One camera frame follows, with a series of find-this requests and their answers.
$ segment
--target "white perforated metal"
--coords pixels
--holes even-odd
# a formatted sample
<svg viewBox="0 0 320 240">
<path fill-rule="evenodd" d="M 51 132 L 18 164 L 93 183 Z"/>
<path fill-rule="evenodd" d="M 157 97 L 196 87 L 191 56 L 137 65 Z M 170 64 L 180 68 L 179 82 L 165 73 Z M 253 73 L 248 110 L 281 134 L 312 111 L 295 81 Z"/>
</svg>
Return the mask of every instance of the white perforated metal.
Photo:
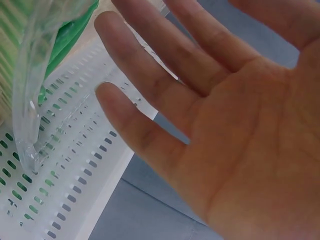
<svg viewBox="0 0 320 240">
<path fill-rule="evenodd" d="M 155 117 L 98 38 L 76 53 L 45 83 L 39 142 L 47 159 L 38 175 L 24 174 L 12 132 L 0 128 L 1 240 L 88 239 L 133 155 L 96 100 L 103 81 Z"/>
</svg>

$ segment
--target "pinky finger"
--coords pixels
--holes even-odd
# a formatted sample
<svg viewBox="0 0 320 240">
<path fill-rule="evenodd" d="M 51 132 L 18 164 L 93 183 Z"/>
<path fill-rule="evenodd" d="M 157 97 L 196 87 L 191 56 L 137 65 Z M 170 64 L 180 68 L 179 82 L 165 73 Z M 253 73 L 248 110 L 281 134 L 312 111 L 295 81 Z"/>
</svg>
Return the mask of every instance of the pinky finger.
<svg viewBox="0 0 320 240">
<path fill-rule="evenodd" d="M 108 120 L 129 147 L 170 181 L 186 145 L 140 112 L 112 83 L 101 84 L 96 96 Z"/>
</svg>

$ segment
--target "wrinkled plastic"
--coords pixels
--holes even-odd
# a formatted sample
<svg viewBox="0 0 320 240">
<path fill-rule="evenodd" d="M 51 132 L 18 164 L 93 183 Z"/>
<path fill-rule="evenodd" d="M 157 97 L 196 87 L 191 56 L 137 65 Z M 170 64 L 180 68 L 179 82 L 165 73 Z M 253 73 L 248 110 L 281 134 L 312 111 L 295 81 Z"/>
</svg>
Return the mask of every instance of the wrinkled plastic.
<svg viewBox="0 0 320 240">
<path fill-rule="evenodd" d="M 12 87 L 13 133 L 20 162 L 27 172 L 37 173 L 46 158 L 40 154 L 43 146 L 35 147 L 41 121 L 38 104 L 39 96 L 43 94 L 42 84 L 51 60 L 57 33 L 64 23 L 83 16 L 94 2 L 96 1 L 28 1 L 33 10 L 20 44 Z"/>
</svg>

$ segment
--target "finger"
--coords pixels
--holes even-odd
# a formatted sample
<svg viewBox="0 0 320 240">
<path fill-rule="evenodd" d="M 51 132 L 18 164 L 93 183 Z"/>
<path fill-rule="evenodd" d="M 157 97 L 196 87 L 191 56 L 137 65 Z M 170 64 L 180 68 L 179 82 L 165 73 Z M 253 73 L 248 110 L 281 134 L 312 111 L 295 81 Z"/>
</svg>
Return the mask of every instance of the finger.
<svg viewBox="0 0 320 240">
<path fill-rule="evenodd" d="M 167 67 L 202 96 L 228 75 L 212 57 L 183 35 L 147 0 L 113 0 L 125 20 Z"/>
<path fill-rule="evenodd" d="M 314 0 L 229 0 L 302 50 L 320 37 L 320 5 Z"/>
<path fill-rule="evenodd" d="M 165 3 L 204 51 L 231 72 L 239 71 L 260 57 L 256 50 L 231 34 L 196 0 L 165 0 Z"/>
<path fill-rule="evenodd" d="M 185 145 L 143 115 L 115 85 L 103 83 L 96 96 L 108 120 L 134 152 L 168 181 Z"/>
<path fill-rule="evenodd" d="M 95 27 L 115 63 L 145 99 L 190 136 L 200 96 L 164 70 L 140 45 L 118 14 L 102 13 L 96 19 Z"/>
</svg>

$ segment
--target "gray surface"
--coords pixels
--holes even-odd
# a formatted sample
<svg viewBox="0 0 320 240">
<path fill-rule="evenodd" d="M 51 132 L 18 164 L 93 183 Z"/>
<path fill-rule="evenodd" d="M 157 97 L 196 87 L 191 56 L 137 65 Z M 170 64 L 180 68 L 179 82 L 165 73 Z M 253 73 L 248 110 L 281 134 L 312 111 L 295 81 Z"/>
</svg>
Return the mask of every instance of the gray surface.
<svg viewBox="0 0 320 240">
<path fill-rule="evenodd" d="M 250 43 L 264 56 L 293 67 L 298 51 L 263 24 L 228 4 L 227 0 L 199 2 L 231 32 Z M 167 16 L 179 26 L 176 19 Z M 158 115 L 155 119 L 174 136 L 187 139 Z M 218 240 L 201 220 L 141 159 L 134 156 L 104 209 L 90 240 Z"/>
<path fill-rule="evenodd" d="M 90 240 L 222 240 L 208 227 L 121 180 Z"/>
</svg>

